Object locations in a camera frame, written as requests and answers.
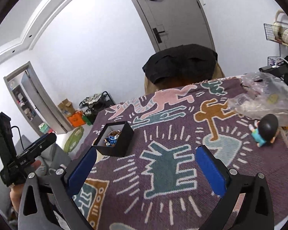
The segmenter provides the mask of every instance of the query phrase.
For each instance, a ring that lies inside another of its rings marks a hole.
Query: figurine
[[[264,144],[272,144],[277,137],[278,130],[278,120],[273,114],[267,114],[260,121],[255,120],[254,128],[251,124],[248,126],[252,131],[252,137],[257,142],[257,146],[261,147]]]

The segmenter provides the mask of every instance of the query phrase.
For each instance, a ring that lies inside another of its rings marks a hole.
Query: table
[[[127,101],[101,111],[77,155],[106,123],[134,129],[128,156],[96,163],[74,201],[94,229],[198,229],[219,198],[195,162],[205,144],[228,168],[265,174],[275,224],[288,215],[288,144],[280,134],[258,148],[252,120],[228,111],[227,99],[244,93],[239,79],[215,80]],[[233,223],[235,207],[226,228]]]

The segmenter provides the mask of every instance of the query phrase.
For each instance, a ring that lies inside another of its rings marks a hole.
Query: orange box
[[[85,122],[82,119],[81,112],[76,112],[74,115],[68,117],[67,119],[73,125],[73,127],[78,127],[85,124]]]

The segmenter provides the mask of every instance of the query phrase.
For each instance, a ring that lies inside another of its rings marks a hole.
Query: hand
[[[40,160],[37,160],[34,163],[32,163],[31,166],[34,168],[34,170],[37,170],[37,168],[41,164],[42,162]],[[22,198],[23,190],[24,190],[24,184],[15,185],[14,187],[11,188],[10,198],[12,201],[12,205],[17,213],[19,212],[20,200]]]

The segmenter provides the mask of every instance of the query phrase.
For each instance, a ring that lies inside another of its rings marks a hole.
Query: white door
[[[199,0],[132,0],[156,52],[198,44],[214,50]]]

